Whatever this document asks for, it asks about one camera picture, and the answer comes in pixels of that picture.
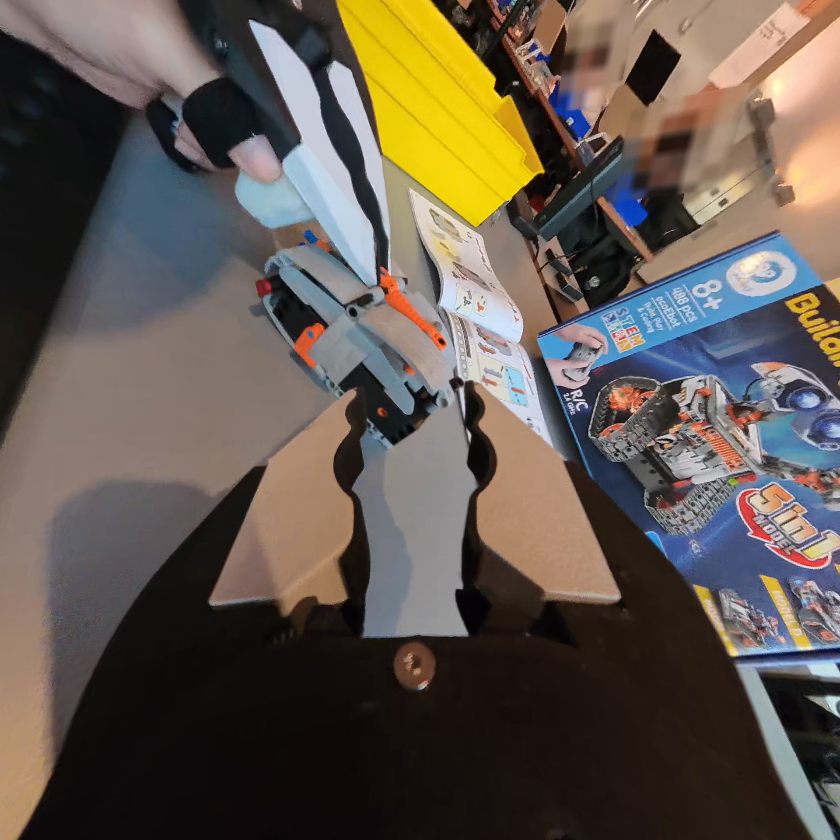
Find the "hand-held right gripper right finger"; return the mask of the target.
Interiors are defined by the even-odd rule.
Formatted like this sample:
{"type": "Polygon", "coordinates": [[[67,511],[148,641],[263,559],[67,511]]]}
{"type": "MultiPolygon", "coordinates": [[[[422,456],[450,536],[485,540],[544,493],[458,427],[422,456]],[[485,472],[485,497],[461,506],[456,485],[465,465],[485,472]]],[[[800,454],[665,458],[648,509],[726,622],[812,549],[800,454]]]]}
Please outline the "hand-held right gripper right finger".
{"type": "Polygon", "coordinates": [[[465,385],[467,506],[456,603],[468,635],[566,635],[561,604],[622,596],[563,457],[490,394],[465,385]]]}

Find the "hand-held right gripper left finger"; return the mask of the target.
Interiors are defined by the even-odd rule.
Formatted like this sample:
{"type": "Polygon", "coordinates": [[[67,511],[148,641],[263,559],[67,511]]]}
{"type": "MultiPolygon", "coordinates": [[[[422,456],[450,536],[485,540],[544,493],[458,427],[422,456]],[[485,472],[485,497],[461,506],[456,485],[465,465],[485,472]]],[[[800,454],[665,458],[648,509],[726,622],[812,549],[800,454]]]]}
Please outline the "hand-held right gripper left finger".
{"type": "Polygon", "coordinates": [[[360,637],[371,552],[354,484],[364,469],[356,387],[266,463],[208,603],[269,603],[299,634],[360,637]]]}

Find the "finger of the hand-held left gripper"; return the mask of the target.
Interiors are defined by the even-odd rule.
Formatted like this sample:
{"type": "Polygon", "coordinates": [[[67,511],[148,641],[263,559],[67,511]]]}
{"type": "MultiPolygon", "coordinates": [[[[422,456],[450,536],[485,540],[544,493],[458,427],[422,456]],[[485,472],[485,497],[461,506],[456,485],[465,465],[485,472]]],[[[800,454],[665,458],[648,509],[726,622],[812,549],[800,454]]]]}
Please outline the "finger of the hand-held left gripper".
{"type": "Polygon", "coordinates": [[[333,59],[315,70],[323,126],[350,179],[349,221],[344,233],[356,250],[347,260],[361,277],[378,277],[392,266],[391,225],[382,152],[353,72],[333,59]]]}
{"type": "MultiPolygon", "coordinates": [[[[347,245],[343,236],[353,232],[349,221],[352,211],[350,179],[327,137],[315,85],[315,70],[338,59],[311,27],[305,27],[293,39],[292,35],[284,36],[277,26],[254,19],[250,19],[248,25],[300,135],[298,145],[283,157],[283,172],[356,273],[347,260],[347,256],[354,256],[356,247],[347,245]]],[[[381,276],[358,277],[367,287],[380,284],[381,276]]]]}

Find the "grey orange brick model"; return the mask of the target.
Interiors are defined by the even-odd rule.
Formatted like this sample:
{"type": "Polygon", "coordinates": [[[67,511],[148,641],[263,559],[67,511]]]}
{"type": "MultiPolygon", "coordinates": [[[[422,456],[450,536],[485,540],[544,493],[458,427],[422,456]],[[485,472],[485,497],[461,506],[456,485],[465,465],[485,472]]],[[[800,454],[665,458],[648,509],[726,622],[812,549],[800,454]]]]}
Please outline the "grey orange brick model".
{"type": "Polygon", "coordinates": [[[364,392],[367,428],[382,446],[456,404],[463,382],[443,322],[404,276],[382,269],[369,287],[305,229],[268,260],[255,288],[280,336],[335,397],[364,392]]]}

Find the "grey desk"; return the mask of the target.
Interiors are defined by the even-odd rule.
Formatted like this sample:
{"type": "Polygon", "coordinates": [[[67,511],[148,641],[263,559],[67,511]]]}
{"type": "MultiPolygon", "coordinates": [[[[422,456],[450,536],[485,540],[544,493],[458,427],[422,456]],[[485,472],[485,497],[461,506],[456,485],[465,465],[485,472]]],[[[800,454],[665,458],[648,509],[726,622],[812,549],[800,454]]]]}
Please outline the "grey desk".
{"type": "Polygon", "coordinates": [[[252,303],[268,237],[136,122],[2,451],[2,838],[729,838],[718,679],[629,595],[557,638],[462,637],[475,485],[457,406],[363,443],[364,633],[298,636],[211,590],[269,456],[333,405],[252,303]]]}

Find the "person's left hand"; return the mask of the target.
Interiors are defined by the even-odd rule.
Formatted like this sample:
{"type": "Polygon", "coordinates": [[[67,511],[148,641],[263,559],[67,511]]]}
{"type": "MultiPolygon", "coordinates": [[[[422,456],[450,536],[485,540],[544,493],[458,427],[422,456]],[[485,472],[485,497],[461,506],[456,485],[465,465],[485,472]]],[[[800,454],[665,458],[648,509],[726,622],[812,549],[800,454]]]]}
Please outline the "person's left hand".
{"type": "Polygon", "coordinates": [[[177,2],[2,1],[1,26],[133,109],[221,77],[177,2]]]}

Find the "yellow plastic bin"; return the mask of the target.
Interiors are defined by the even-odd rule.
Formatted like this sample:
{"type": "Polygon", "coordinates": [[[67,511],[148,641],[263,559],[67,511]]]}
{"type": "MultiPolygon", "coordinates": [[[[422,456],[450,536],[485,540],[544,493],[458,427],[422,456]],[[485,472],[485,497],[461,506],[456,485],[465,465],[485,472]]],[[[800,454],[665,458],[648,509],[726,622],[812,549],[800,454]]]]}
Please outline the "yellow plastic bin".
{"type": "Polygon", "coordinates": [[[543,173],[511,97],[428,1],[339,1],[384,156],[471,225],[543,173]]]}

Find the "open instruction booklet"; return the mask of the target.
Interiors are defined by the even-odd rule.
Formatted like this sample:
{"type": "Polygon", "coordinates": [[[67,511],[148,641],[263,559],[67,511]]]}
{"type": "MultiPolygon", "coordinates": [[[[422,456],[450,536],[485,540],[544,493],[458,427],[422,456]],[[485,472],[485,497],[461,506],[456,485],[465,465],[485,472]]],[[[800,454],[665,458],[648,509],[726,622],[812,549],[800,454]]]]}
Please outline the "open instruction booklet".
{"type": "Polygon", "coordinates": [[[437,307],[455,341],[457,376],[483,385],[548,445],[522,314],[492,269],[483,237],[410,189],[416,230],[440,283],[437,307]]]}

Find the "blue toy robot box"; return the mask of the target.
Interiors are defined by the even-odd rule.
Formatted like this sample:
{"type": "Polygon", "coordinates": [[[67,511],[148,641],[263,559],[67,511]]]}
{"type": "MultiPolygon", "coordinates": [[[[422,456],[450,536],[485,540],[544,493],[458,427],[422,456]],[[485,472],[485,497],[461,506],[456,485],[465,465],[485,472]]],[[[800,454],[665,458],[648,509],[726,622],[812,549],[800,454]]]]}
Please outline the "blue toy robot box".
{"type": "Polygon", "coordinates": [[[736,657],[838,656],[838,299],[772,232],[540,334],[593,480],[736,657]]]}

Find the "dark grey monitor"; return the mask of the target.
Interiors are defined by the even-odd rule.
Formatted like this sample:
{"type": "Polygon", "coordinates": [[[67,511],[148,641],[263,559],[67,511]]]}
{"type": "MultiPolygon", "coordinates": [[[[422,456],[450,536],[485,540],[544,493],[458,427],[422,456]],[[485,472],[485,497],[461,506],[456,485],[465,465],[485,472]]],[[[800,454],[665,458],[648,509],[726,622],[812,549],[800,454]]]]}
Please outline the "dark grey monitor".
{"type": "Polygon", "coordinates": [[[550,240],[570,226],[617,182],[623,172],[625,139],[615,137],[534,218],[534,236],[550,240]]]}

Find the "black dimpled mat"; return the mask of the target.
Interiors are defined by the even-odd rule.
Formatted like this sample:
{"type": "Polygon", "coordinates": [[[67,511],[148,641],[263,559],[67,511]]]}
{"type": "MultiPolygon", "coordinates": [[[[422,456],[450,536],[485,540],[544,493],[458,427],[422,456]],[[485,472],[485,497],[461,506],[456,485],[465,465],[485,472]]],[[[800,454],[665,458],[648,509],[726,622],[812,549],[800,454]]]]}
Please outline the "black dimpled mat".
{"type": "Polygon", "coordinates": [[[1,36],[1,430],[49,330],[108,178],[125,108],[1,36]]]}

